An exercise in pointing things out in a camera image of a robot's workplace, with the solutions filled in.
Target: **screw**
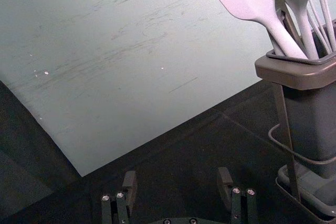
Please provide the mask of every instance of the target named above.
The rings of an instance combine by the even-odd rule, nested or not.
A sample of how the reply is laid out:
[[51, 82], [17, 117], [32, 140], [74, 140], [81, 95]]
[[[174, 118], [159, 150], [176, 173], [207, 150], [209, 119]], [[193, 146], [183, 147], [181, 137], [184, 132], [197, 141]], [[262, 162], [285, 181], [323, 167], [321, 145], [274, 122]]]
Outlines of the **screw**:
[[124, 197], [124, 194], [123, 194], [123, 193], [118, 193], [118, 194], [117, 194], [117, 198], [122, 198], [122, 197]]
[[103, 201], [108, 201], [108, 200], [110, 199], [110, 196], [108, 196], [108, 195], [104, 195], [103, 197], [101, 197], [101, 199], [102, 199]]
[[197, 220], [192, 218], [192, 219], [189, 220], [189, 223], [190, 224], [197, 224]]
[[240, 194], [240, 190], [239, 190], [239, 188], [233, 188], [232, 191], [233, 191], [235, 194]]
[[247, 193], [250, 194], [250, 195], [254, 195], [255, 194], [255, 192], [252, 189], [248, 189]]

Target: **bolt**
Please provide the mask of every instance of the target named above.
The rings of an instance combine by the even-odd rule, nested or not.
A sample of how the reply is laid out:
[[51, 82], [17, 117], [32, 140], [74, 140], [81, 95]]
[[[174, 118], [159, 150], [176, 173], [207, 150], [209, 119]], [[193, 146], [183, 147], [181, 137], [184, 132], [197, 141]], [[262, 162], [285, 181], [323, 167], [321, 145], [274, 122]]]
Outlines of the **bolt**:
[[122, 198], [122, 197], [124, 197], [124, 194], [123, 194], [123, 193], [118, 193], [118, 194], [117, 194], [117, 198]]
[[247, 193], [250, 194], [250, 195], [254, 195], [255, 194], [255, 192], [252, 189], [248, 189]]
[[103, 197], [101, 197], [101, 199], [102, 199], [103, 201], [108, 201], [108, 200], [110, 199], [110, 196], [108, 196], [108, 195], [104, 195]]
[[240, 190], [239, 190], [239, 188], [233, 188], [232, 191], [233, 191], [235, 194], [240, 194]]
[[190, 224], [197, 224], [197, 220], [194, 219], [194, 218], [193, 218], [193, 219], [190, 219], [190, 220], [189, 220], [189, 223], [190, 223]]

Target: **gray utensil holder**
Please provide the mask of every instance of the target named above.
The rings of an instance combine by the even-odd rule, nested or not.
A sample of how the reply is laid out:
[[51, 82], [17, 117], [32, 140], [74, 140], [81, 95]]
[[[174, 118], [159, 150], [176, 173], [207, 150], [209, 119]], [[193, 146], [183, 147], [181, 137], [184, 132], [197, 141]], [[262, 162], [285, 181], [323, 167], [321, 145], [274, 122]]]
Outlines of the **gray utensil holder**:
[[[314, 39], [319, 55], [323, 54]], [[282, 85], [293, 151], [313, 161], [335, 157], [336, 54], [301, 60], [271, 51], [259, 58], [255, 67], [258, 77]], [[297, 161], [322, 178], [336, 174], [336, 162], [315, 165]]]

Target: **dark surface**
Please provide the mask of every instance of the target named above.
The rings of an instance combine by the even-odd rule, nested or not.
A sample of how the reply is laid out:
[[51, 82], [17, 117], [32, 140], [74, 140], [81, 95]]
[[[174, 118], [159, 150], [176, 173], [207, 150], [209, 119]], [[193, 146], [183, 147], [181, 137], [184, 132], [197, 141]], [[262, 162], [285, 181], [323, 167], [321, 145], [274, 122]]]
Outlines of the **dark surface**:
[[285, 156], [268, 141], [278, 123], [270, 84], [261, 81], [155, 138], [4, 223], [100, 223], [100, 197], [121, 188], [135, 170], [132, 223], [194, 216], [228, 222], [216, 186], [218, 167], [235, 185], [257, 190], [260, 223], [311, 223], [278, 190]]
[[0, 220], [77, 179], [62, 151], [0, 81]]

